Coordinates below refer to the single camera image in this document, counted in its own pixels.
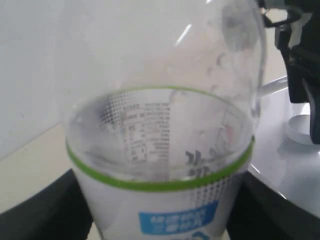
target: white wall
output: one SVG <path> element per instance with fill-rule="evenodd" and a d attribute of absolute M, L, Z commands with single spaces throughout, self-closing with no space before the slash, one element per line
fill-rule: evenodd
<path fill-rule="evenodd" d="M 0 0 L 0 159 L 57 124 L 54 31 L 64 0 Z"/>

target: green ring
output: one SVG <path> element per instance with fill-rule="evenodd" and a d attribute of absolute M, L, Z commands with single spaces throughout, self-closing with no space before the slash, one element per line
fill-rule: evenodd
<path fill-rule="evenodd" d="M 94 170 L 93 168 L 87 166 L 86 164 L 84 164 L 72 152 L 68 143 L 66 143 L 66 149 L 69 157 L 80 170 L 82 170 L 89 177 L 92 177 L 93 179 L 98 180 L 101 183 L 104 183 L 116 188 L 121 188 L 121 189 L 126 189 L 131 191 L 174 192 L 174 191 L 199 188 L 199 187 L 202 187 L 203 185 L 210 184 L 212 182 L 215 182 L 219 179 L 222 179 L 236 172 L 250 158 L 253 150 L 253 145 L 254 145 L 254 139 L 252 139 L 252 142 L 250 143 L 249 147 L 246 149 L 246 151 L 241 155 L 241 157 L 237 161 L 231 163 L 230 165 L 226 166 L 220 171 L 214 172 L 208 176 L 204 176 L 201 178 L 195 178 L 195 179 L 185 180 L 185 181 L 174 180 L 174 181 L 167 181 L 167 182 L 134 182 L 134 181 L 125 181 L 125 180 L 116 179 L 114 177 L 104 175 Z"/>

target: clear plastic bottle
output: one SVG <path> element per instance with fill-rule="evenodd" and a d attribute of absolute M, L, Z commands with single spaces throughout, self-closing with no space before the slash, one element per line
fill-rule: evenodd
<path fill-rule="evenodd" d="M 56 95 L 102 239 L 213 240 L 259 117 L 254 0 L 69 0 Z"/>

